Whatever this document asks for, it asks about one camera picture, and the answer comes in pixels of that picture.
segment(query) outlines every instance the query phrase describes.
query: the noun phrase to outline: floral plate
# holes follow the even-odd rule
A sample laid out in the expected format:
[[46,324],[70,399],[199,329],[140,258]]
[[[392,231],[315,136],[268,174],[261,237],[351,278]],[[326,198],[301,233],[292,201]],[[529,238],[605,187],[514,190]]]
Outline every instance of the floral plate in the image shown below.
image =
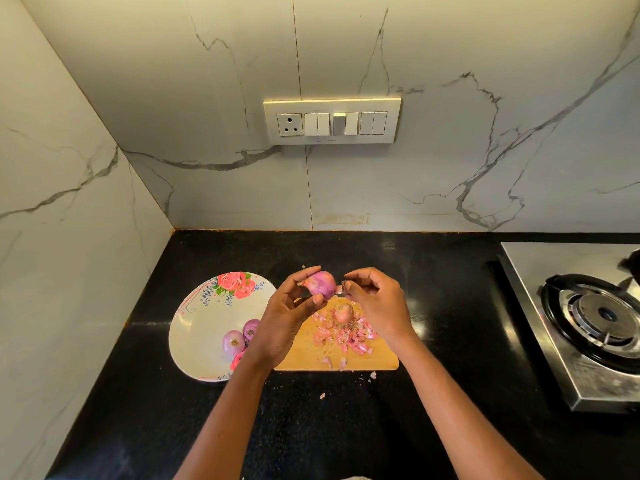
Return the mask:
[[263,277],[236,271],[189,293],[169,328],[169,350],[178,368],[199,381],[228,380],[233,357],[222,350],[222,337],[229,330],[242,331],[252,318],[260,320],[274,291]]

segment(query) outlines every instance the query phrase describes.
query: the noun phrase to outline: kitchen counter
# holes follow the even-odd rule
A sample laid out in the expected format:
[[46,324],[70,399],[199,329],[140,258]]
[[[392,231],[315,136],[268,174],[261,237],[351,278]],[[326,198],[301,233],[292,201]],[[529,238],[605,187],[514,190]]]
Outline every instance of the kitchen counter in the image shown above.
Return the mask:
[[[172,478],[224,388],[173,364],[167,336],[182,299],[222,272],[251,271],[278,286],[302,265],[320,264],[336,277],[375,266],[396,278],[428,347],[547,479],[636,479],[640,415],[569,411],[497,264],[500,241],[640,243],[640,236],[174,233],[48,478]],[[244,478],[455,478],[402,364],[368,379],[368,372],[272,372]]]

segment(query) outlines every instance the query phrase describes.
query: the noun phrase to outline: stainless steel stove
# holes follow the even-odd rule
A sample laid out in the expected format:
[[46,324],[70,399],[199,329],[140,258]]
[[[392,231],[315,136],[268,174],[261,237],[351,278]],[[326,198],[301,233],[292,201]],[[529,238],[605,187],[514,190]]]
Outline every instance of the stainless steel stove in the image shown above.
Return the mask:
[[640,406],[640,288],[633,244],[503,242],[500,257],[573,411]]

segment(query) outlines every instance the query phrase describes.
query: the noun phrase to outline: person's left hand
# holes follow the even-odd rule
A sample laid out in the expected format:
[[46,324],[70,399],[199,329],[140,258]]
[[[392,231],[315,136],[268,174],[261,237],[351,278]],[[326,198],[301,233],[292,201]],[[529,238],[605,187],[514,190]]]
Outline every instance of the person's left hand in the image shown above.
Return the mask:
[[305,289],[298,286],[298,283],[318,271],[320,266],[308,267],[293,273],[269,298],[267,309],[242,361],[250,358],[271,370],[284,360],[302,322],[326,305],[321,294],[296,302]]

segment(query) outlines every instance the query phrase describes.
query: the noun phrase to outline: person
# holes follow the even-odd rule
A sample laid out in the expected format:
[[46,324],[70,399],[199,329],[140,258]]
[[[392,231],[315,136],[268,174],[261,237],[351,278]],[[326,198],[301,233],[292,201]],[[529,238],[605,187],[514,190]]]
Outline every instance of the person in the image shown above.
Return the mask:
[[[262,387],[285,357],[302,322],[326,305],[321,294],[300,299],[299,282],[320,270],[290,275],[269,299],[251,346],[231,376],[175,480],[237,480]],[[398,355],[461,480],[541,479],[492,427],[414,332],[404,291],[375,268],[345,274],[343,288]]]

